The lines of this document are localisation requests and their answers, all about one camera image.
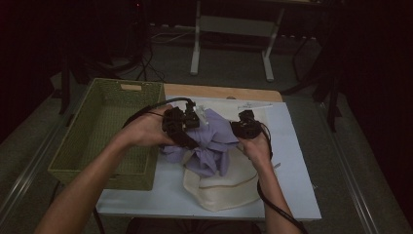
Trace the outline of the purple cloth garment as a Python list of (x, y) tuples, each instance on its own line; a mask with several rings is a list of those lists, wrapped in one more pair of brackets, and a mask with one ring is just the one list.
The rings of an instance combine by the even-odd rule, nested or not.
[(189, 153), (185, 166), (190, 171), (201, 177), (211, 177), (216, 173), (225, 176), (230, 163), (229, 151), (239, 141), (233, 134), (230, 122), (214, 110), (206, 110), (206, 119), (207, 125), (187, 131), (188, 136), (198, 143), (197, 148), (182, 147), (177, 144), (177, 140), (173, 140), (174, 145), (161, 147), (161, 154), (170, 163), (180, 163)]

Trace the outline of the person's right hand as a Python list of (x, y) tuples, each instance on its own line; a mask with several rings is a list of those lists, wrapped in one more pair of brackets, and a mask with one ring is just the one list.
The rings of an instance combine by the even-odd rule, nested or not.
[(252, 162), (253, 167), (260, 171), (271, 164), (270, 146), (263, 134), (253, 139), (240, 139), (244, 154)]

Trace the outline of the green woven basket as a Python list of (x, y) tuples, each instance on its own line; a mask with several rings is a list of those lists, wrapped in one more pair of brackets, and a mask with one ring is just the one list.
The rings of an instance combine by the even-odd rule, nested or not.
[[(64, 184), (70, 183), (101, 152), (135, 112), (166, 98), (164, 86), (96, 78), (58, 148), (48, 172)], [(158, 149), (131, 148), (116, 172), (109, 178), (108, 189), (145, 190), (153, 187)]]

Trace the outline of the metal floor rail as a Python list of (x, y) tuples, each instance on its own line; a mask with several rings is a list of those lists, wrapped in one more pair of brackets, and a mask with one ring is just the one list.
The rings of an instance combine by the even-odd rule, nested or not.
[(317, 112), (320, 119), (323, 121), (323, 127), (327, 130), (330, 140), (334, 146), (334, 150), (337, 154), (339, 167), (344, 177), (344, 181), (348, 188), (351, 199), (354, 203), (354, 207), (357, 211), (358, 218), (364, 229), (365, 234), (380, 234), (377, 225), (371, 215), (364, 195), (362, 194), (360, 187), (357, 183), (355, 175), (350, 167), (347, 156), (339, 143), (337, 136), (331, 131), (327, 123), (327, 107), (324, 103), (316, 103)]
[(0, 232), (16, 212), (21, 199), (49, 151), (62, 135), (81, 102), (74, 97), (60, 114), (60, 100), (48, 97), (8, 138), (0, 144)]

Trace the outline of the pale blue board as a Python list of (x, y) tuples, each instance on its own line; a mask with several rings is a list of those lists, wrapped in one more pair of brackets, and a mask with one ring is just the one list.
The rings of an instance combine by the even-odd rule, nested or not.
[[(295, 219), (321, 219), (319, 205), (307, 171), (303, 154), (292, 125), (288, 108), (283, 102), (254, 101), (253, 108), (264, 102), (273, 150), (272, 164), (282, 194)], [(222, 218), (262, 220), (265, 216), (259, 197), (249, 204), (211, 212), (199, 205), (183, 186), (185, 167), (158, 157), (153, 188), (150, 191), (105, 189), (97, 210), (102, 215), (153, 216), (181, 218)]]

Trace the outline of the cream mesh laundry bag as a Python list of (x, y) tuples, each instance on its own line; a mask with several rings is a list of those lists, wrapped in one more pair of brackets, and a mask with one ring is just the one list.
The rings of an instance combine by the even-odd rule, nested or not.
[[(230, 123), (238, 122), (239, 113), (246, 109), (254, 112), (256, 120), (265, 125), (268, 123), (265, 111), (268, 105), (264, 102), (258, 108), (250, 107), (246, 101), (228, 99), (198, 99), (197, 104), (202, 105), (205, 110), (214, 110)], [(219, 212), (249, 204), (259, 198), (256, 191), (257, 171), (244, 155), (240, 142), (229, 151), (230, 163), (225, 176), (219, 173), (211, 177), (195, 174), (185, 166), (189, 157), (190, 154), (186, 153), (182, 160), (185, 167), (183, 186), (204, 209)]]

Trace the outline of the person's dark clothed lap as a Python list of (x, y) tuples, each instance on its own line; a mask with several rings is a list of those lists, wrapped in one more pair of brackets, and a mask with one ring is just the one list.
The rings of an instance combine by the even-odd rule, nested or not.
[(126, 234), (261, 234), (252, 221), (135, 217)]

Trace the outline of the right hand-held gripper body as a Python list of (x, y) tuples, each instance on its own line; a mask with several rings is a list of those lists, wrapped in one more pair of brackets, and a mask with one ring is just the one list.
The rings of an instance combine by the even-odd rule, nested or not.
[(266, 138), (271, 138), (268, 127), (255, 119), (254, 112), (251, 109), (243, 110), (239, 113), (239, 118), (242, 127), (238, 131), (243, 132), (242, 138), (254, 139), (260, 134), (263, 134)]

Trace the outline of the white metal desk frame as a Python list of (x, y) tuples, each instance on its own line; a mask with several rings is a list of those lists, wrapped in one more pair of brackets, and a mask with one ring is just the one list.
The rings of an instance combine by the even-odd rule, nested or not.
[(190, 74), (197, 75), (199, 73), (201, 32), (217, 32), (268, 38), (268, 46), (261, 52), (261, 58), (264, 66), (266, 80), (268, 82), (274, 82), (275, 76), (270, 61), (270, 55), (278, 36), (284, 11), (285, 8), (280, 8), (274, 21), (207, 16), (202, 14), (201, 0), (197, 0), (195, 16), (195, 42), (191, 60)]

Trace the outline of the black stand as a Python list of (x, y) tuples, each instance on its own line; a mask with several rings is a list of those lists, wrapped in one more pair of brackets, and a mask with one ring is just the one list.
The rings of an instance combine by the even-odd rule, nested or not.
[(339, 68), (338, 53), (335, 51), (332, 39), (336, 31), (338, 17), (332, 13), (324, 14), (315, 28), (312, 30), (313, 36), (320, 44), (321, 49), (316, 57), (312, 67), (306, 72), (302, 78), (298, 76), (296, 58), (304, 48), (306, 43), (310, 40), (307, 37), (299, 46), (297, 51), (292, 57), (293, 71), (296, 79), (299, 81), (298, 85), (281, 91), (284, 96), (290, 96), (310, 86), (316, 85), (316, 88), (312, 94), (312, 98), (315, 102), (324, 102), (326, 98), (329, 98), (327, 104), (327, 116), (326, 122), (329, 129), (335, 133), (335, 118), (339, 115), (337, 108), (339, 84), (342, 78), (342, 70)]
[(70, 103), (70, 78), (73, 77), (78, 84), (88, 84), (91, 80), (88, 71), (91, 69), (105, 78), (119, 79), (119, 72), (138, 65), (139, 59), (132, 57), (129, 62), (114, 67), (106, 67), (90, 57), (85, 56), (75, 49), (64, 48), (61, 50), (61, 86), (56, 90), (61, 98), (60, 114), (63, 114)]

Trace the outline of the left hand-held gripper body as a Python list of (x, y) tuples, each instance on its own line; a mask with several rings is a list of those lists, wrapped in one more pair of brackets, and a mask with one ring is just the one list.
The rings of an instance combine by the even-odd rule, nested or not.
[(191, 140), (187, 131), (207, 124), (204, 107), (198, 106), (194, 101), (188, 101), (184, 110), (176, 106), (164, 113), (162, 129), (173, 140)]

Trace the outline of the person's left hand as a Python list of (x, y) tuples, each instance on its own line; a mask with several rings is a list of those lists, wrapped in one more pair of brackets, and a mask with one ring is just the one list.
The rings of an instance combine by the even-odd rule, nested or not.
[(115, 141), (124, 147), (174, 145), (172, 139), (162, 130), (162, 115), (169, 109), (171, 106), (168, 104), (136, 118), (116, 134)]

